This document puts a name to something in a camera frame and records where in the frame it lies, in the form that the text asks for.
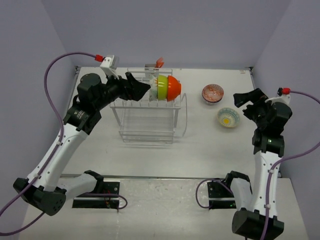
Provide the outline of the white green orange patterned bowl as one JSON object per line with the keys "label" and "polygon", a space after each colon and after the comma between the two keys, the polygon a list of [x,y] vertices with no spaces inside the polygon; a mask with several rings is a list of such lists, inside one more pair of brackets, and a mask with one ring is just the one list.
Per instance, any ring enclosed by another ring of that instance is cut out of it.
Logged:
{"label": "white green orange patterned bowl", "polygon": [[151,75],[149,78],[149,101],[156,101],[158,99],[158,78]]}

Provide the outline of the yellow rim patterned bowl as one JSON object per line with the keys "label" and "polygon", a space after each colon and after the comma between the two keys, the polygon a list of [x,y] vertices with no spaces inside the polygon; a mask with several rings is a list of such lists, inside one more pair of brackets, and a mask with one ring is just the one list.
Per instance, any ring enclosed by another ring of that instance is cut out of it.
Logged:
{"label": "yellow rim patterned bowl", "polygon": [[217,121],[225,128],[235,128],[240,123],[239,113],[230,107],[223,107],[217,113]]}

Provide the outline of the red rim zigzag bowl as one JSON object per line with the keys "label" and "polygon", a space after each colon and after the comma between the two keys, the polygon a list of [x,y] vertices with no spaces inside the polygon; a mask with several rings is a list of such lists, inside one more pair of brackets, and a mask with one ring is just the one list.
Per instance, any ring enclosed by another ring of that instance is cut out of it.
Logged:
{"label": "red rim zigzag bowl", "polygon": [[208,84],[202,89],[201,96],[206,104],[214,105],[222,100],[224,89],[218,84]]}

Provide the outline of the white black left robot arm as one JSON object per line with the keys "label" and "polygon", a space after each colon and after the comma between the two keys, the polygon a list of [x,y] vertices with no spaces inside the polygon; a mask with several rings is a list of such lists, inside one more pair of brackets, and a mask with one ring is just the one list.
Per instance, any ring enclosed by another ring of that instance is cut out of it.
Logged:
{"label": "white black left robot arm", "polygon": [[103,193],[104,178],[92,170],[67,181],[61,180],[60,176],[77,148],[102,118],[104,107],[118,98],[137,102],[151,88],[148,83],[136,80],[130,72],[125,76],[109,76],[106,83],[96,73],[81,78],[77,95],[55,142],[27,178],[17,178],[13,184],[25,202],[53,216],[69,199],[81,195],[97,197]]}

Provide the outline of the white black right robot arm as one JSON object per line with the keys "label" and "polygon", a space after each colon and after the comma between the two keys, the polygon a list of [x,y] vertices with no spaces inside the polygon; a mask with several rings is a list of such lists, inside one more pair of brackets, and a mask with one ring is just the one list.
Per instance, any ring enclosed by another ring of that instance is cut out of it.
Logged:
{"label": "white black right robot arm", "polygon": [[275,240],[284,231],[278,220],[276,192],[279,167],[285,150],[284,126],[292,116],[289,88],[279,88],[269,98],[259,88],[235,93],[234,105],[246,108],[243,114],[256,124],[252,137],[255,160],[254,182],[247,175],[231,171],[223,191],[234,197],[236,212],[231,229],[236,235],[251,240]]}

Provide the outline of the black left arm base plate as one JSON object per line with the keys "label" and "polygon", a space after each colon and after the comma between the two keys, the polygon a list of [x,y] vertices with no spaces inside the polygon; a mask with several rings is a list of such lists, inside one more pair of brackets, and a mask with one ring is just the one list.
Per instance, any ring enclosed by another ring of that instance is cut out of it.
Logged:
{"label": "black left arm base plate", "polygon": [[[116,194],[120,193],[120,181],[104,181],[101,190],[94,192],[94,194]],[[72,201],[73,209],[115,209],[120,207],[120,199],[118,197],[101,197],[101,196],[83,196],[77,197]]]}

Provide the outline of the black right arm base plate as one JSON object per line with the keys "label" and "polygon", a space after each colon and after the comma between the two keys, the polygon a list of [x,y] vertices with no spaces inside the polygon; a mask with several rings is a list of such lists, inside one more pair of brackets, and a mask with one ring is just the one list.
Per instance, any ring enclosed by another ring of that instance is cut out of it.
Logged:
{"label": "black right arm base plate", "polygon": [[220,183],[209,181],[207,183],[207,190],[210,210],[236,209],[234,196]]}

